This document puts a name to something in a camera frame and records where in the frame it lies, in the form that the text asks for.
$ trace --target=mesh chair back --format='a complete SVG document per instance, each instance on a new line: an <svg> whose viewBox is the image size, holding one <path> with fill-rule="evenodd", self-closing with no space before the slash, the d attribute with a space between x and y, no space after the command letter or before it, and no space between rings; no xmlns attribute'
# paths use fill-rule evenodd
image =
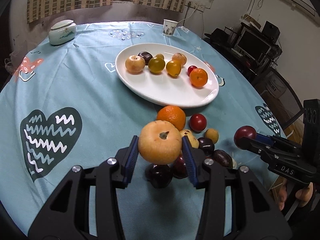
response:
<svg viewBox="0 0 320 240"><path fill-rule="evenodd" d="M259 75L252 86L266 102L283 130L303 114L298 96L274 68Z"/></svg>

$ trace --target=oval plate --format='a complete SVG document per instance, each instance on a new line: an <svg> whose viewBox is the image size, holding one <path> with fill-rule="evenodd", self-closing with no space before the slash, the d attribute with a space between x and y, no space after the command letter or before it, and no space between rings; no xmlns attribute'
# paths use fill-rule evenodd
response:
<svg viewBox="0 0 320 240"><path fill-rule="evenodd" d="M152 74L148 66L145 66L139 74L130 74L125 68L125 61L141 51L147 51L153 56L163 54L166 64L173 54L179 52L187 57L187 63L182 67L177 78L168 75L165 68L160 74ZM190 83L187 69L191 65L204 69L208 74L208 82L201 88L196 88ZM165 44L142 43L125 48L116 57L116 72L130 90L161 106L174 105L181 108L204 106L214 100L219 92L217 78L204 62L182 49Z"/></svg>

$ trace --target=plate rim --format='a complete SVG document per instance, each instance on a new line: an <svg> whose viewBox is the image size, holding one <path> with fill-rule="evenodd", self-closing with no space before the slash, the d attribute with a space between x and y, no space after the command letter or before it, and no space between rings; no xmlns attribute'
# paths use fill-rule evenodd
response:
<svg viewBox="0 0 320 240"><path fill-rule="evenodd" d="M168 44L155 43L155 42L147 42L147 43L133 44L133 45L131 45L131 46L128 46L128 47L122 49L122 50L118 53L118 55L117 55L117 57L116 57L116 60L115 60L116 73L117 73L119 79L122 81L122 83L123 83L124 85L126 85L127 88L129 88L132 92L134 92L134 93L135 93L136 95L138 95L139 97L141 97L141 98L143 98L143 99L145 99L145 100L147 100L147 101L149 101L149 102L151 102L151 103L155 103L155 104L157 104L157 105L160 105L160 106L168 106L168 105L170 105L170 103L167 103L167 102L165 102L165 101L163 101L163 100L160 101L160 100L154 99L154 98L152 98L152 97L149 97L149 96L146 96L146 95L141 94L141 93L140 93L139 91L137 91L132 85L130 85L130 84L122 77L122 75L119 73L119 70L118 70L118 67L117 67L117 61L118 61L119 55L120 55L124 50L126 50L126 49L128 49L128 48L130 48L130 47L133 47L133 46L141 45L141 44L160 44L160 45L165 45L165 46L172 47L172 48L175 48L175 49L180 49L180 48L177 48L177 47L168 45ZM191 56L196 57L195 55L192 55L191 53L189 53L189 52L187 52L187 51L185 51L185 50L183 50L183 49L180 49L180 50L182 50L182 51L185 52L186 54L190 54ZM216 77L216 74L215 74L213 71L212 71L212 73L213 73L215 82L217 83L217 93L215 94L215 96L212 97L212 99L210 99L209 101L205 101L205 100L204 100L204 103L199 103L199 104L196 104L196 105L179 105L179 104L175 104L175 106L178 106L178 107L180 107L180 108L196 108L196 107L206 106L206 105L210 104L210 103L217 97L217 95L219 94L219 89L220 89L220 88L219 88L219 82L218 82L218 79L217 79L217 77Z"/></svg>

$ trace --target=jar lid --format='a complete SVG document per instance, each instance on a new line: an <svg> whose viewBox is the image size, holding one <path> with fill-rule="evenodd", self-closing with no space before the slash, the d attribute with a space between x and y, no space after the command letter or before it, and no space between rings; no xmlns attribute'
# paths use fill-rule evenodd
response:
<svg viewBox="0 0 320 240"><path fill-rule="evenodd" d="M66 27L68 25L70 25L71 23L73 23L73 20L63 20L61 22L56 23L55 25L53 25L51 27L51 30L58 30L60 28Z"/></svg>

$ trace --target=silver screw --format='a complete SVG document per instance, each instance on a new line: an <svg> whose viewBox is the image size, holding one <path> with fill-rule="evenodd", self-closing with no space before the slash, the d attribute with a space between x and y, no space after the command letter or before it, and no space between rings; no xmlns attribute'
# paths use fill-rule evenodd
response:
<svg viewBox="0 0 320 240"><path fill-rule="evenodd" d="M205 159L204 160L204 164L207 164L207 165L212 165L213 164L213 159Z"/></svg>
<svg viewBox="0 0 320 240"><path fill-rule="evenodd" d="M73 172L79 172L79 171L81 170L81 167L80 167L79 165L75 165L75 166L73 166L73 167L71 168L71 170L72 170Z"/></svg>
<svg viewBox="0 0 320 240"><path fill-rule="evenodd" d="M115 165L117 163L117 160L115 158L109 158L107 160L107 163L110 165Z"/></svg>
<svg viewBox="0 0 320 240"><path fill-rule="evenodd" d="M249 171L249 168L247 166L241 166L240 167L240 170L244 173L248 172Z"/></svg>

